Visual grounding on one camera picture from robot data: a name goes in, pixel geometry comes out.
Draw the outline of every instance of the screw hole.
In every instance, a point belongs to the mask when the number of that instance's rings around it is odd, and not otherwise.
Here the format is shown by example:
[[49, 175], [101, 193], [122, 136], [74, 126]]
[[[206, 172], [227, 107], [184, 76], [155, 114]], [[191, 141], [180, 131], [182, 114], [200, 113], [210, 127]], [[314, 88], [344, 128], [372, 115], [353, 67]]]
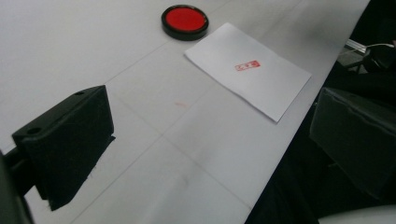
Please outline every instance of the screw hole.
[[29, 129], [29, 130], [27, 131], [27, 133], [29, 133], [29, 134], [35, 134], [35, 133], [39, 133], [40, 131], [41, 131], [40, 128], [33, 128], [33, 129]]

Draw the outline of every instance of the red seal stamp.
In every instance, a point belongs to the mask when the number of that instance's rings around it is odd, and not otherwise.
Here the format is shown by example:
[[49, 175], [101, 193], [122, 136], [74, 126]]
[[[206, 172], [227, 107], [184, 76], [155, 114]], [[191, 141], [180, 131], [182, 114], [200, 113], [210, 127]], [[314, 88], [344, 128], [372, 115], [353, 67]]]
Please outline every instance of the red seal stamp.
[[252, 61], [249, 63], [242, 63], [239, 64], [235, 67], [236, 71], [244, 71], [247, 70], [249, 68], [255, 68], [255, 67], [260, 67], [260, 63], [257, 61]]

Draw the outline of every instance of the table surface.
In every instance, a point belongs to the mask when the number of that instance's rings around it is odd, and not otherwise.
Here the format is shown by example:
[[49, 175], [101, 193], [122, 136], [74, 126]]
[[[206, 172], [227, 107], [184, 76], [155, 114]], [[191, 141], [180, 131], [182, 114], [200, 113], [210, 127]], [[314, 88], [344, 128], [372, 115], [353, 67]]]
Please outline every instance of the table surface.
[[56, 212], [36, 223], [243, 223], [369, 0], [186, 0], [209, 33], [230, 22], [312, 77], [274, 123], [189, 62], [167, 36], [180, 1], [0, 3], [0, 148], [68, 95], [106, 85], [117, 137]]

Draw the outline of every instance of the white paper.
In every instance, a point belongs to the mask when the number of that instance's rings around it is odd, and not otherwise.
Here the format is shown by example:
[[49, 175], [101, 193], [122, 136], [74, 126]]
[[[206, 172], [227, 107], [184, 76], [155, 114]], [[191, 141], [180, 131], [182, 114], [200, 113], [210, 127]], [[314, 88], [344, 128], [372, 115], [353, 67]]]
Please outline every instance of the white paper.
[[230, 23], [186, 50], [185, 55], [276, 122], [311, 76]]

